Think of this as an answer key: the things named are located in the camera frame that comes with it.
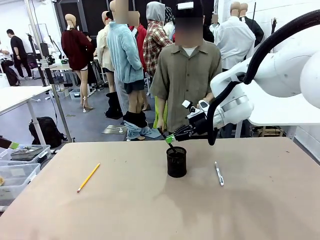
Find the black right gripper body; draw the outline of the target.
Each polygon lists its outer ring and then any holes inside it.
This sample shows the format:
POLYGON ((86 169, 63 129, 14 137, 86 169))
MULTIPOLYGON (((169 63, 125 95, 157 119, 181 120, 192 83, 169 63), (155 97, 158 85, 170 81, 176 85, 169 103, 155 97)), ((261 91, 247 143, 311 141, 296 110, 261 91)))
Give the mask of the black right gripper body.
POLYGON ((203 135, 208 131, 207 116, 205 113, 189 114, 189 136, 203 135))

